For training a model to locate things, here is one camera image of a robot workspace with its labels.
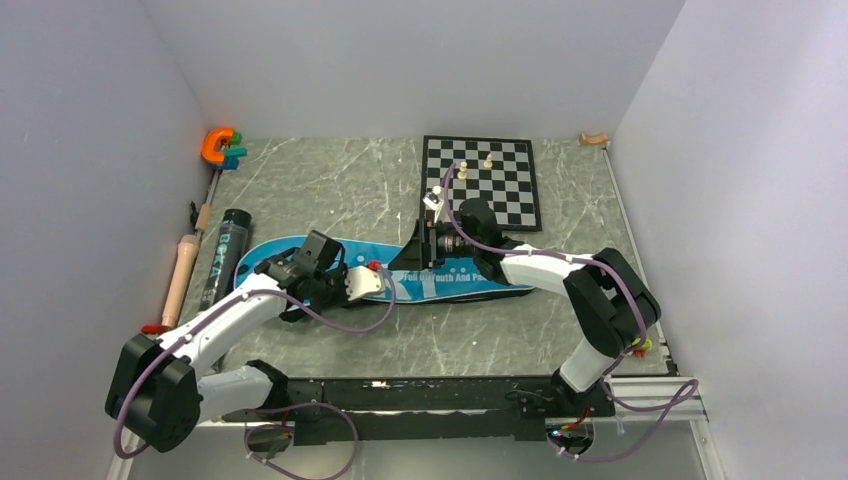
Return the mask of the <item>blue racket bag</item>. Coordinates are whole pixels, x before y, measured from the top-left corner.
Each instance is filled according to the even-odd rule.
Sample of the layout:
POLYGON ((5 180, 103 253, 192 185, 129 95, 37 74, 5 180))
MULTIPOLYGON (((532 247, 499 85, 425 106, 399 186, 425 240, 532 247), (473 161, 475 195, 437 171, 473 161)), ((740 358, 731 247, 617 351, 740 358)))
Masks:
MULTIPOLYGON (((233 285, 240 286, 259 263, 268 257, 290 248, 298 248, 304 235, 286 236, 258 244, 240 259, 233 277, 233 285)), ((387 265, 401 251, 399 245, 360 240, 342 239, 346 250, 346 263, 350 267, 378 260, 387 265)), ((432 271, 393 270, 393 281, 398 288, 399 304, 435 304, 487 301, 520 297, 532 292, 523 285, 502 285, 487 280, 470 258, 448 259, 443 266, 432 271)))

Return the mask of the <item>black shuttlecock tube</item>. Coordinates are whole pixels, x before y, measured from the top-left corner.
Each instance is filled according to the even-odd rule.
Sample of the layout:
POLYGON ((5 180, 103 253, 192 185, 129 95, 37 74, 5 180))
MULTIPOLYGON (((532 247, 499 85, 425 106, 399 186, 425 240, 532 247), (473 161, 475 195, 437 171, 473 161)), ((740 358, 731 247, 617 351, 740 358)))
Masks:
POLYGON ((207 310, 232 291, 237 265, 248 244, 251 222, 252 215, 245 210, 227 209, 224 212, 211 266, 201 291, 199 312, 207 310))

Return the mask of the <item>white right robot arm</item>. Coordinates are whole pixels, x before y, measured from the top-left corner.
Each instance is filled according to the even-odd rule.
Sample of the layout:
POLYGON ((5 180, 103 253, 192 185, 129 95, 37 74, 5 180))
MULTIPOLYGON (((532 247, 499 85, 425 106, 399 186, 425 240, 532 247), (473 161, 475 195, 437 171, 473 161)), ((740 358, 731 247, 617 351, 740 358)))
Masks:
POLYGON ((594 255, 538 249, 504 235, 484 199, 467 199, 454 211, 434 193, 423 202, 427 213, 390 269, 423 271, 447 258, 470 258, 489 281, 570 300, 583 337, 555 370, 550 391, 553 406, 564 415, 585 407, 589 390, 626 352, 644 344, 648 329, 661 318, 660 303, 614 248, 594 255))

